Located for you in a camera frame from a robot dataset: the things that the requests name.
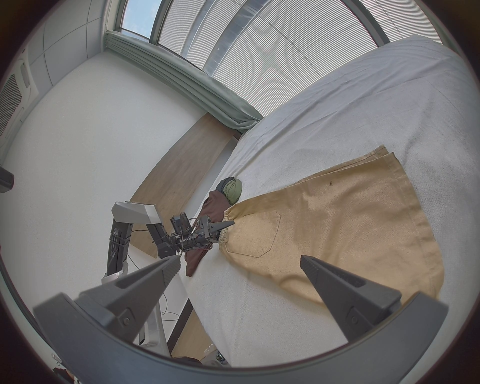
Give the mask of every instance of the wooden floor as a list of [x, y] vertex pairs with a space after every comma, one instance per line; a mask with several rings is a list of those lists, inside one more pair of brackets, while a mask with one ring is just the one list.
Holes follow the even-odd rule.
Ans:
[[[220, 153], [237, 131], [227, 128], [210, 114], [201, 117], [160, 159], [139, 186], [131, 201], [155, 204], [170, 233], [170, 218], [179, 214], [197, 190]], [[146, 229], [145, 225], [134, 225]], [[148, 232], [132, 233], [130, 244], [152, 257], [157, 257], [156, 245]], [[187, 356], [203, 359], [212, 345], [195, 310], [172, 350], [172, 357]]]

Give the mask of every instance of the white bed sheet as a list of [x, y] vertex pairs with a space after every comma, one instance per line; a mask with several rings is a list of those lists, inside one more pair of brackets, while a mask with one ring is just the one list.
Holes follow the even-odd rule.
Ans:
[[[393, 151], [440, 245], [440, 298], [450, 306], [419, 375], [453, 339], [480, 289], [479, 122], [479, 93], [461, 58], [410, 37], [340, 67], [277, 108], [240, 139], [212, 189], [235, 176], [243, 183], [242, 201], [380, 144]], [[232, 366], [299, 360], [346, 343], [324, 307], [231, 265], [217, 246], [192, 278], [182, 260], [180, 275]]]

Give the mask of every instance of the green curtain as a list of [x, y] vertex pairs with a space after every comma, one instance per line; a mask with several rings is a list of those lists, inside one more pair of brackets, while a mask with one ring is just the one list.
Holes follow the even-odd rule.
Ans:
[[115, 31], [105, 33], [105, 47], [132, 60], [227, 127], [246, 131], [263, 118], [235, 92], [166, 48]]

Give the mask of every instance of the tan pants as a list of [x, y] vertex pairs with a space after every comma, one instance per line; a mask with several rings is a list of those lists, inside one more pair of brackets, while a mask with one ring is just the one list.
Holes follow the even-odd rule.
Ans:
[[444, 267], [413, 186], [384, 146], [230, 207], [219, 248], [232, 263], [321, 303], [302, 254], [396, 288], [438, 297]]

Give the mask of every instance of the blue sky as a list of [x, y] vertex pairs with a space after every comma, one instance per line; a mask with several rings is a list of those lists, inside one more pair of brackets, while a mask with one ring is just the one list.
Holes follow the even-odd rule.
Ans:
[[123, 28], [150, 37], [161, 0], [129, 0], [123, 17]]

